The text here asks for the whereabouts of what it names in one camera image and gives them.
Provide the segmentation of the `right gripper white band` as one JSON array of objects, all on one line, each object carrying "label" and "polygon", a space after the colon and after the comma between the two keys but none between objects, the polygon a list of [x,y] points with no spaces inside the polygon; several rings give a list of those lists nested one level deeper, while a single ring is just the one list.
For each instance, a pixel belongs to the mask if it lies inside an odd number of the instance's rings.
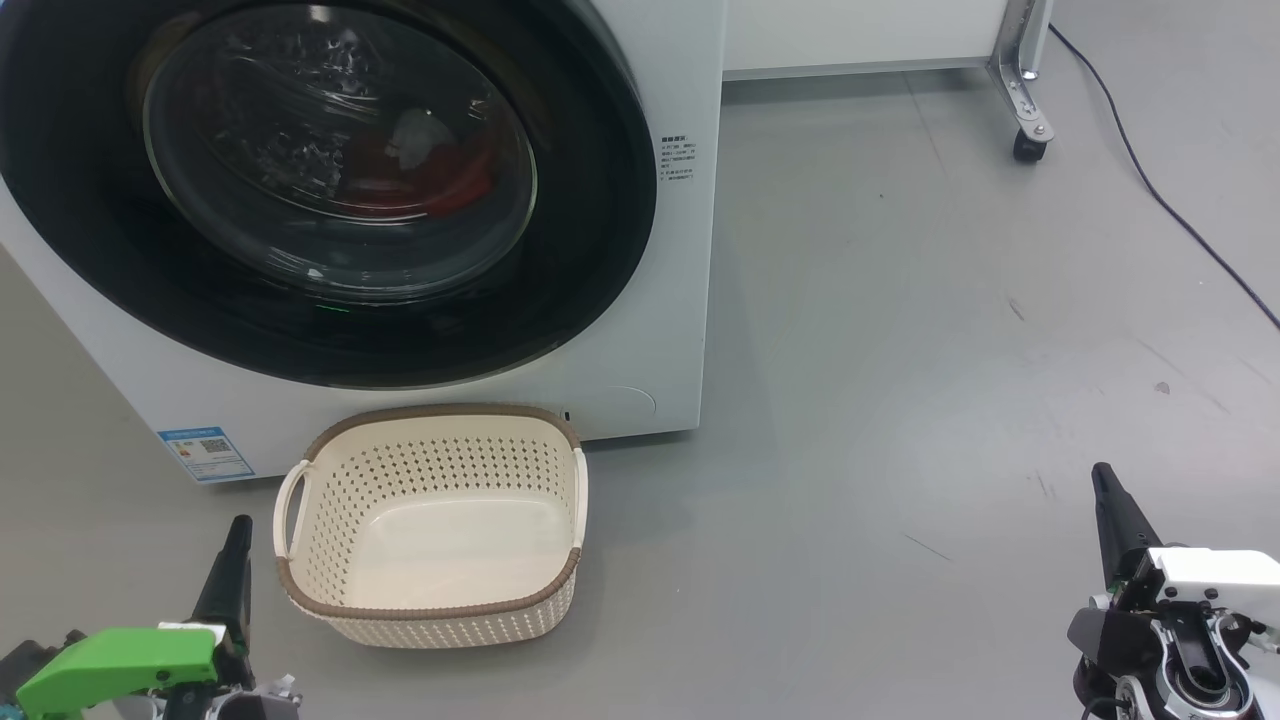
[{"label": "right gripper white band", "polygon": [[1068,628],[1085,719],[1275,719],[1279,568],[1252,550],[1162,547],[1108,462],[1091,469],[1103,593]]}]

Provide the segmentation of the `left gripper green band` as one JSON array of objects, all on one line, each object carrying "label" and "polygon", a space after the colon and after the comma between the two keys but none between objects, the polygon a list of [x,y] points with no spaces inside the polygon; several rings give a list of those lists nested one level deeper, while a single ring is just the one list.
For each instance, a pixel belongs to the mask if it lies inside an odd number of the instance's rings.
[{"label": "left gripper green band", "polygon": [[237,515],[192,623],[72,632],[60,647],[15,648],[15,717],[82,719],[110,703],[123,719],[297,719],[294,678],[259,684],[248,664],[253,521]]}]

